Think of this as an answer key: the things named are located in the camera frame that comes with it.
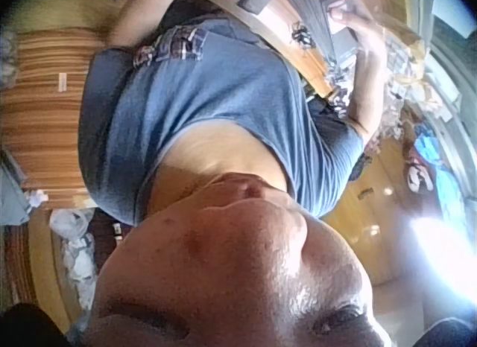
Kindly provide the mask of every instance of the cheek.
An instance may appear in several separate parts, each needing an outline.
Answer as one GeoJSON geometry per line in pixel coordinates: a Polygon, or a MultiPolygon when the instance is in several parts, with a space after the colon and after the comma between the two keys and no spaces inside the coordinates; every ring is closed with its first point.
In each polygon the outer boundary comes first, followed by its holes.
{"type": "Polygon", "coordinates": [[[346,241],[328,226],[319,222],[309,224],[303,261],[312,280],[319,284],[320,294],[328,296],[327,303],[369,299],[361,264],[346,241]]]}

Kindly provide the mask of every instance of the wooden table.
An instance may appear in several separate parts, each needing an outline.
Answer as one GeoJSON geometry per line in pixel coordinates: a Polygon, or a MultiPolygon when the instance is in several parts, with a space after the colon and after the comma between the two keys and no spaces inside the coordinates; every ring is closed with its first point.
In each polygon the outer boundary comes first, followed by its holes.
{"type": "Polygon", "coordinates": [[[275,47],[309,81],[316,92],[325,96],[331,88],[324,82],[326,64],[317,50],[304,51],[291,39],[293,24],[300,16],[287,0],[271,0],[258,15],[242,10],[239,0],[210,0],[240,19],[253,32],[275,47]]]}

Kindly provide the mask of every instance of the person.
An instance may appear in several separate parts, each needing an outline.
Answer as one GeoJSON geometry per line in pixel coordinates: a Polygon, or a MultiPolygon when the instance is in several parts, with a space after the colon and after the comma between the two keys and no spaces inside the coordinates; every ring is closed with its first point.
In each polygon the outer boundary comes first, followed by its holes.
{"type": "Polygon", "coordinates": [[[299,74],[225,13],[154,36],[130,0],[92,60],[78,150],[92,199],[136,226],[103,266],[88,346],[389,346],[370,279],[319,220],[379,126],[386,48],[361,43],[347,119],[313,121],[299,74]]]}

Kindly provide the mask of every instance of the nose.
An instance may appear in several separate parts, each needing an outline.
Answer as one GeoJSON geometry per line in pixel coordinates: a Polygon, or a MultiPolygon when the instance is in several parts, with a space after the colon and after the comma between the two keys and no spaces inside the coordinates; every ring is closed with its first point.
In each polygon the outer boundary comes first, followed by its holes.
{"type": "Polygon", "coordinates": [[[239,197],[227,206],[206,210],[207,220],[213,220],[209,227],[221,235],[219,240],[241,244],[240,251],[253,252],[262,263],[297,272],[308,228],[289,195],[254,175],[227,174],[215,183],[234,187],[239,197]]]}

